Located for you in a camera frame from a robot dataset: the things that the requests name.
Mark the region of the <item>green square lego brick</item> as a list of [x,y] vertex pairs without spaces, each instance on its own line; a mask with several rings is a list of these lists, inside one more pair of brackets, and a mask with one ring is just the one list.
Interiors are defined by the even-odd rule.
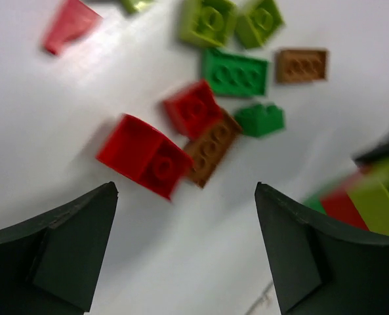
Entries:
[[257,103],[240,108],[234,118],[243,134],[249,137],[265,137],[285,129],[285,113],[274,103]]

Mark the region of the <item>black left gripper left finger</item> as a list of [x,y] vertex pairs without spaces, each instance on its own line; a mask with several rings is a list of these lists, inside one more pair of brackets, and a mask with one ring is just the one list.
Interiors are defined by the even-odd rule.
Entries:
[[118,200],[113,182],[0,230],[0,314],[91,309]]

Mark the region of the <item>red lego brick mid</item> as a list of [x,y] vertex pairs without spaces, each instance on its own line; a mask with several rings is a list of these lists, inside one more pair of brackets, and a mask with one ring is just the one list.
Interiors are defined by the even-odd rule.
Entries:
[[201,79],[163,101],[174,128],[190,140],[199,138],[222,117],[209,84]]

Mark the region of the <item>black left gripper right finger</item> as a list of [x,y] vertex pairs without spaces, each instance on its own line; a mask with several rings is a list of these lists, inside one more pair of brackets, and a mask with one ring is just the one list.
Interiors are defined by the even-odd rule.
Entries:
[[389,236],[258,183],[255,201],[282,314],[389,314]]

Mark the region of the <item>tan thin lego plate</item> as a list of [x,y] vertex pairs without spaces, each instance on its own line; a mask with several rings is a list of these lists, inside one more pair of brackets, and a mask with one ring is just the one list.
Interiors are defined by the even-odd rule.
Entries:
[[235,140],[242,133],[238,122],[221,108],[222,117],[198,139],[189,140],[184,151],[193,159],[187,177],[204,188]]

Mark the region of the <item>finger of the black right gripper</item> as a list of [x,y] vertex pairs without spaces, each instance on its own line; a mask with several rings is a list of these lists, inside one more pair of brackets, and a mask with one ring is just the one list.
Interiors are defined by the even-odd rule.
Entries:
[[356,165],[369,165],[389,158],[389,139],[374,148],[353,157]]

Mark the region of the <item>lime rounded lego brick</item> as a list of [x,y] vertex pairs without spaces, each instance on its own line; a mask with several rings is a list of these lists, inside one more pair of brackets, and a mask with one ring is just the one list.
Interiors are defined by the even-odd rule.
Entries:
[[346,189],[368,229],[389,236],[389,159]]

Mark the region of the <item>lime square lego brick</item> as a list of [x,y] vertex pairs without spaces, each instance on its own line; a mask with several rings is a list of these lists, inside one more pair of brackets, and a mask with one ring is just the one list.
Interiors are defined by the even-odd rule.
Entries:
[[182,2],[179,38],[201,48],[223,47],[233,35],[237,5],[228,0]]

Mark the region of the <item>green rounded end lego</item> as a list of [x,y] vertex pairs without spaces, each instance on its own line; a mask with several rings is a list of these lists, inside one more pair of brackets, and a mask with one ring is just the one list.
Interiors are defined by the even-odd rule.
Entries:
[[336,199],[336,191],[339,186],[340,184],[338,182],[326,184],[306,197],[302,204],[323,215],[331,217]]

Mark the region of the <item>lime lego brick mid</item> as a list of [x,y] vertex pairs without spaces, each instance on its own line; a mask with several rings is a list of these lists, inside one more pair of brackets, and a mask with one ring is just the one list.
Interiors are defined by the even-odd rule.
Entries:
[[235,34],[245,49],[255,49],[264,46],[284,25],[277,1],[248,1],[238,14]]

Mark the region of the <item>green long lego brick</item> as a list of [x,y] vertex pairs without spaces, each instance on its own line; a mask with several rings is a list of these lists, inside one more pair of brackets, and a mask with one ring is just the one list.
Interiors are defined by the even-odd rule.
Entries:
[[252,98],[264,96],[267,88],[268,61],[218,48],[204,49],[201,77],[217,96]]

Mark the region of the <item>brown long lego plate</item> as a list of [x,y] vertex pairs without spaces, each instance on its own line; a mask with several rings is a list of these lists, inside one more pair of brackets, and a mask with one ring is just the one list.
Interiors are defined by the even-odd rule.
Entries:
[[327,49],[280,49],[275,59],[276,83],[326,81],[328,59]]

